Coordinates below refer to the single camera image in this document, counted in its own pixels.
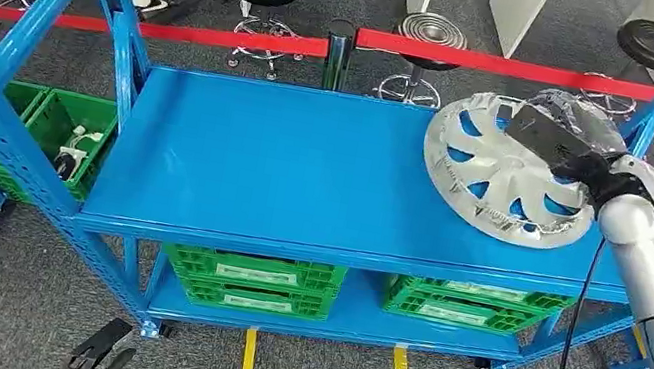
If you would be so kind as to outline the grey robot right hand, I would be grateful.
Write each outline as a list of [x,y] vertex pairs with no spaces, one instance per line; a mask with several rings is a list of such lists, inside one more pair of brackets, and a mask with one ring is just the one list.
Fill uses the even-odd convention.
[[520,107],[505,132],[542,160],[553,176],[584,184],[598,207],[629,189],[630,178],[611,171],[624,152],[595,150],[535,106]]

